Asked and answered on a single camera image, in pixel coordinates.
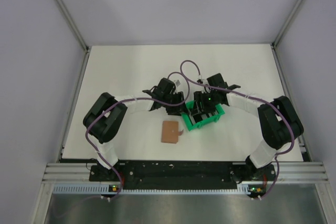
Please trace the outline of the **green plastic card bin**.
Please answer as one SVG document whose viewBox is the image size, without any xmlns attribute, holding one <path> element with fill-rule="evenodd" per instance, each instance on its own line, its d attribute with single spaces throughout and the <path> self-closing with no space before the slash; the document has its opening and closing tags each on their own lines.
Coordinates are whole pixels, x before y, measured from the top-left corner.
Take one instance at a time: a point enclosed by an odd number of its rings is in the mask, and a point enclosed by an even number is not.
<svg viewBox="0 0 336 224">
<path fill-rule="evenodd" d="M 182 114 L 182 119 L 189 131 L 200 129 L 209 123 L 216 123 L 221 118 L 221 116 L 225 114 L 225 111 L 220 104 L 216 105 L 217 113 L 213 116 L 209 116 L 204 113 L 201 116 L 191 116 L 191 108 L 193 107 L 193 101 L 188 102 L 186 104 L 186 107 L 189 113 Z"/>
</svg>

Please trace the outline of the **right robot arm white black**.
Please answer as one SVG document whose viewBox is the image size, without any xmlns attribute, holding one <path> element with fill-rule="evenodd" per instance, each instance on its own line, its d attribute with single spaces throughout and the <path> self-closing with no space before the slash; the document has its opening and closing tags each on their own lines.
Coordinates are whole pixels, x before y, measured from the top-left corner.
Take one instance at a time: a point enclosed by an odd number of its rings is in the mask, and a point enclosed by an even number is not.
<svg viewBox="0 0 336 224">
<path fill-rule="evenodd" d="M 259 119 L 262 140 L 245 160 L 244 172 L 252 180 L 262 176 L 264 169 L 278 156 L 289 153 L 295 140 L 304 132 L 303 125 L 286 96 L 268 101 L 236 84 L 229 86 L 220 73 L 207 78 L 207 84 L 198 80 L 196 85 L 204 87 L 204 91 L 194 92 L 191 115 L 200 117 L 215 112 L 218 105 L 226 105 Z"/>
</svg>

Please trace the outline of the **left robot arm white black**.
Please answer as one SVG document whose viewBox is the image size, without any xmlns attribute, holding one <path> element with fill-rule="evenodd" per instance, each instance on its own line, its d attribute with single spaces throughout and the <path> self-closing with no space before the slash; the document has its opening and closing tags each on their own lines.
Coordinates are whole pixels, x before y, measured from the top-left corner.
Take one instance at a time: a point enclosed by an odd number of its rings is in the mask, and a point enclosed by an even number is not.
<svg viewBox="0 0 336 224">
<path fill-rule="evenodd" d="M 108 92 L 102 93 L 83 119 L 85 138 L 97 153 L 102 176 L 114 180 L 119 174 L 112 140 L 126 115 L 165 108 L 167 114 L 181 116 L 187 113 L 186 99 L 189 96 L 190 87 L 184 94 L 177 91 L 176 82 L 168 78 L 162 78 L 157 85 L 140 94 L 115 97 Z"/>
</svg>

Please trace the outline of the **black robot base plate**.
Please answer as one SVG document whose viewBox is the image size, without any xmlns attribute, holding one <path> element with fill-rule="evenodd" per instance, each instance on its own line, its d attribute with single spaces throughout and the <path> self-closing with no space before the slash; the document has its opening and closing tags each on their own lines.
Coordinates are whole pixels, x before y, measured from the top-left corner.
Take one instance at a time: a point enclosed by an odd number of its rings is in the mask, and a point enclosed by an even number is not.
<svg viewBox="0 0 336 224">
<path fill-rule="evenodd" d="M 235 189 L 238 184 L 256 181 L 264 185 L 275 179 L 275 168 L 254 169 L 244 162 L 131 161 L 120 160 L 114 169 L 100 164 L 90 169 L 91 182 L 122 182 L 123 189 Z"/>
</svg>

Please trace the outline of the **aluminium frame rail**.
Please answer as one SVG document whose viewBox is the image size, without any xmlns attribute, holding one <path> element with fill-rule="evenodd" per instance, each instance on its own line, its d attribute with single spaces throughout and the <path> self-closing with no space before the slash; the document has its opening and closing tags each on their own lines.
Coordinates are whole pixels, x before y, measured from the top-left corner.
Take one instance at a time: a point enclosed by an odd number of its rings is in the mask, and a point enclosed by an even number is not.
<svg viewBox="0 0 336 224">
<path fill-rule="evenodd" d="M 47 164 L 43 181 L 87 182 L 94 163 Z M 280 162 L 277 182 L 280 184 L 325 184 L 329 182 L 322 162 Z"/>
</svg>

